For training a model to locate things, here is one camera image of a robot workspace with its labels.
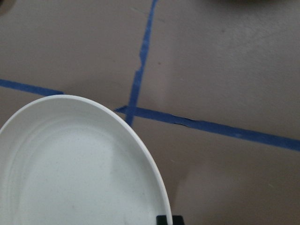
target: dark object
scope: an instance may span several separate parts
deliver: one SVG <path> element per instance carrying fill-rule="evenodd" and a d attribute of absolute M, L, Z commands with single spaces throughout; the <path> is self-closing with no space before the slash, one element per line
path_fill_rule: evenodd
<path fill-rule="evenodd" d="M 16 0 L 0 0 L 0 16 L 7 13 L 15 4 Z"/>
<path fill-rule="evenodd" d="M 173 225 L 184 225 L 182 216 L 172 216 Z M 165 215 L 156 217 L 156 225 L 167 225 L 167 217 Z"/>

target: blue painter's tape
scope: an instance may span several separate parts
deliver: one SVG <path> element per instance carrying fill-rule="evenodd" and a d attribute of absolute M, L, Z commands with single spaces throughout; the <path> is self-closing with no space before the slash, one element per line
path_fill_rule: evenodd
<path fill-rule="evenodd" d="M 148 56 L 152 20 L 153 20 L 154 9 L 155 9 L 157 1 L 158 0 L 153 0 L 152 5 L 151 5 L 151 10 L 149 12 L 147 26 L 146 26 L 144 38 L 142 41 L 142 47 L 140 50 L 141 67 L 139 68 L 139 70 L 137 70 L 135 72 L 135 77 L 134 77 L 134 81 L 133 81 L 132 88 L 131 88 L 130 99 L 129 99 L 128 109 L 127 109 L 126 119 L 125 119 L 125 121 L 130 126 L 132 125 L 133 118 L 135 115 L 135 109 L 136 109 L 137 100 L 138 100 L 139 93 L 140 93 L 140 87 L 141 87 L 141 83 L 142 83 L 144 68 L 145 68 L 145 64 L 146 64 L 146 60 L 147 60 L 147 56 Z"/>
<path fill-rule="evenodd" d="M 50 95 L 63 95 L 64 93 L 59 90 L 52 90 L 48 88 L 42 88 L 38 86 L 33 86 L 29 84 L 24 84 L 24 83 L 18 83 L 18 82 L 13 82 L 13 81 L 8 81 L 8 80 L 2 80 L 0 79 L 0 86 L 5 87 L 5 88 L 12 88 L 15 90 L 21 90 L 25 92 L 30 92 L 38 95 L 43 95 L 43 96 L 50 96 Z"/>
<path fill-rule="evenodd" d="M 126 113 L 127 106 L 116 109 L 116 112 Z M 292 149 L 300 151 L 300 140 L 291 139 L 287 137 L 280 137 L 275 135 L 269 135 L 252 130 L 246 130 L 236 127 L 230 127 L 222 124 L 211 123 L 202 120 L 190 120 L 183 117 L 174 116 L 164 112 L 157 112 L 150 109 L 136 108 L 135 116 L 143 117 L 151 120 L 157 120 L 166 123 L 180 124 L 189 128 L 203 130 L 219 135 L 226 135 L 229 137 L 235 137 L 248 141 L 273 145 L 276 147 Z"/>

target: gray floor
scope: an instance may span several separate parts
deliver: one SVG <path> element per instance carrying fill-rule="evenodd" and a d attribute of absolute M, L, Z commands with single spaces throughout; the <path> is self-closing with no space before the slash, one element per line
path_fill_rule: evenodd
<path fill-rule="evenodd" d="M 0 79 L 126 105 L 150 5 L 4 0 Z M 298 0 L 160 0 L 138 106 L 300 139 L 299 21 Z M 0 87 L 0 125 L 40 97 Z M 299 224 L 299 152 L 142 118 L 133 129 L 187 225 Z"/>

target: white plate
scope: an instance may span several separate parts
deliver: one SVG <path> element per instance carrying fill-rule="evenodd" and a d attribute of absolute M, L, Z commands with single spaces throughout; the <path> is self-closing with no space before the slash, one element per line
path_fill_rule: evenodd
<path fill-rule="evenodd" d="M 0 130 L 1 225 L 155 225 L 170 205 L 136 133 L 76 96 L 36 100 Z"/>

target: floor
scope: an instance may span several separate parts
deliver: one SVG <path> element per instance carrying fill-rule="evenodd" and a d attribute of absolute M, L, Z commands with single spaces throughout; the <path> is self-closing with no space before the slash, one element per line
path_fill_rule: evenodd
<path fill-rule="evenodd" d="M 2 0 L 0 126 L 42 97 L 5 81 L 112 110 L 128 105 L 151 5 Z M 299 147 L 300 1 L 159 0 L 153 10 L 133 112 L 137 106 L 284 137 Z M 299 224 L 298 147 L 143 116 L 132 127 L 158 165 L 173 214 L 187 225 Z"/>

